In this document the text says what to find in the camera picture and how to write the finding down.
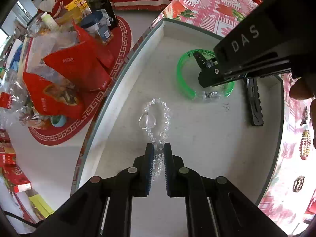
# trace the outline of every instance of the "human hand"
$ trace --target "human hand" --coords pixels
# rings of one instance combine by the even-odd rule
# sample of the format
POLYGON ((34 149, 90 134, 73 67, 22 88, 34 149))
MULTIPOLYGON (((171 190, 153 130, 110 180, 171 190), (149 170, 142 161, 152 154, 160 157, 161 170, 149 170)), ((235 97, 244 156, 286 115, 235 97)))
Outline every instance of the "human hand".
MULTIPOLYGON (((313 93, 302 78, 298 79, 298 81, 291 86, 289 95, 291 98, 296 100, 305 100, 314 97, 313 93)), ((312 101, 309 113, 311 115, 314 133, 316 133, 316 100, 312 101)), ((316 134, 314 135, 313 144, 316 148, 316 134)))

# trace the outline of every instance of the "pink patterned tablecloth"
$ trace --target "pink patterned tablecloth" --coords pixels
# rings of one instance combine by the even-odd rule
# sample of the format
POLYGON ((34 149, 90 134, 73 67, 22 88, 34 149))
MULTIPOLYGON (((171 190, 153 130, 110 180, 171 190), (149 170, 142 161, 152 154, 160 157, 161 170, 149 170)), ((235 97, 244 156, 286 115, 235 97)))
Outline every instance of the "pink patterned tablecloth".
MULTIPOLYGON (((252 0, 173 0, 154 20, 154 27, 162 18, 176 19, 225 37, 244 17, 256 8, 252 0)), ((304 212, 316 188, 313 177, 316 156, 311 147, 309 157, 301 160, 300 143, 304 126, 301 126, 304 107, 309 109, 312 99, 298 101, 289 97, 294 83, 290 74, 282 76, 284 83, 284 126, 276 167, 259 208, 287 234, 301 223, 304 212), (293 192, 293 182, 305 176, 301 191, 293 192)), ((307 128, 314 132, 308 122, 307 128)))

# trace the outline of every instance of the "clear beaded bracelet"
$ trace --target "clear beaded bracelet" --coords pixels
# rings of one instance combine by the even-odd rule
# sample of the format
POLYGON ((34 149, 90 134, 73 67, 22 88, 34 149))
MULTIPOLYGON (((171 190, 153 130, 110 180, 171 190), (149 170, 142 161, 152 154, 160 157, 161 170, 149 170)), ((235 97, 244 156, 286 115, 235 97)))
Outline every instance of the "clear beaded bracelet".
POLYGON ((138 123, 141 129, 146 130, 150 142, 155 146, 152 178, 152 180, 155 180, 157 176, 160 175, 163 166, 163 145, 168 138, 168 130, 170 129, 170 109, 160 98, 152 99, 144 108, 144 112, 141 115, 138 123), (151 132, 151 129, 156 126, 156 118, 149 112, 149 109, 151 105, 154 104, 161 104, 163 108, 164 125, 163 130, 159 133, 160 138, 158 141, 156 141, 157 139, 153 136, 153 133, 151 132))

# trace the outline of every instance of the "red oval mat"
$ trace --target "red oval mat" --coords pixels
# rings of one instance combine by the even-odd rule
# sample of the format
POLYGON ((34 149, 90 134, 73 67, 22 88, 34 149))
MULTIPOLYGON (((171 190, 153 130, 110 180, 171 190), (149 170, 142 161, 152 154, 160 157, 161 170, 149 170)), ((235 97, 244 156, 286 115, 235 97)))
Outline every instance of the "red oval mat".
MULTIPOLYGON (((112 30, 114 38, 107 45, 107 48, 112 52, 114 58, 116 58, 115 65, 110 74, 111 78, 115 78, 121 71, 121 62, 130 51, 132 42, 131 29, 128 23, 119 16, 118 21, 118 27, 112 30)), ((89 104, 89 106, 84 111, 82 119, 75 120, 68 118, 67 123, 60 128, 52 126, 49 129, 41 130, 29 127, 32 136, 38 142, 50 146, 69 140, 92 119, 106 91, 87 92, 83 94, 84 103, 89 104)))

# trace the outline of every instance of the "blue lid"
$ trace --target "blue lid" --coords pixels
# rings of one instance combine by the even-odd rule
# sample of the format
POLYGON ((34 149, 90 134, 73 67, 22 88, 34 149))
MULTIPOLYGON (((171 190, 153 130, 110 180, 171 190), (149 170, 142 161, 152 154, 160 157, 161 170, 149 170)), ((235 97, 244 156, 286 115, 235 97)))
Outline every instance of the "blue lid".
POLYGON ((95 12, 89 14, 88 16, 86 16, 85 18, 83 18, 79 25, 82 28, 88 28, 88 27, 93 26, 94 24, 99 23, 99 21, 102 18, 103 18, 102 12, 101 11, 95 11, 95 12))

